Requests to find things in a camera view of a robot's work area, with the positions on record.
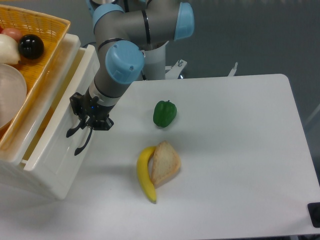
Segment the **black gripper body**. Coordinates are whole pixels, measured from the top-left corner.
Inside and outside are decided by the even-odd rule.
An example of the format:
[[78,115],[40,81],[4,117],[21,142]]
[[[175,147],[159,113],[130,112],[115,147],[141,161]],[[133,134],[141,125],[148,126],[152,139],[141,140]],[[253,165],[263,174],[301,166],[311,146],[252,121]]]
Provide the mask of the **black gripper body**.
[[114,122],[110,119],[109,114],[113,106],[103,106],[98,103],[97,96],[91,98],[86,93],[80,97],[80,128],[92,128],[94,131],[108,131]]

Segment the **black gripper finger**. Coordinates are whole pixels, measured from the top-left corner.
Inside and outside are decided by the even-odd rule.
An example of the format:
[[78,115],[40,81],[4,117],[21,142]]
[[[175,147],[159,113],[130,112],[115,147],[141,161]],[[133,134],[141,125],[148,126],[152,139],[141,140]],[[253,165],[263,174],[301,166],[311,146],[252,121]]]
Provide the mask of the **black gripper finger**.
[[79,142],[79,146],[74,151],[75,156],[78,156],[86,149],[86,147],[88,146],[92,138],[93,131],[94,131],[93,128],[89,126],[80,130],[80,142]]
[[79,121],[79,123],[77,124],[77,126],[72,127],[70,129],[67,130],[66,132],[66,137],[69,138],[72,135],[74,135],[78,130],[83,130],[86,127],[86,120],[85,119],[81,119]]

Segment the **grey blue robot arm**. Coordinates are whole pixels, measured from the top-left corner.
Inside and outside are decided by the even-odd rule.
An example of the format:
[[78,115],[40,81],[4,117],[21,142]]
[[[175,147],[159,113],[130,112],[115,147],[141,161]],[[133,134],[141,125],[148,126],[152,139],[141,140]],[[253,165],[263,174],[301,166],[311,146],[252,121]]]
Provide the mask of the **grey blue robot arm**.
[[110,111],[145,66],[143,48],[190,37],[195,18],[192,6],[176,0],[148,0],[139,10],[104,3],[92,12],[99,69],[84,94],[74,93],[69,101],[78,130],[107,131],[113,126]]

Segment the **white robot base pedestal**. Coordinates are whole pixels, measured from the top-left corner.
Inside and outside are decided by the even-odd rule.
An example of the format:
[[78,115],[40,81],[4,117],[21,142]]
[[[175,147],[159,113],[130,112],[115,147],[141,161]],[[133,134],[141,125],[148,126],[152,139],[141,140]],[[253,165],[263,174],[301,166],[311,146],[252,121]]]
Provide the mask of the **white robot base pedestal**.
[[166,74],[166,46],[168,41],[142,46],[144,67],[142,80],[164,80]]

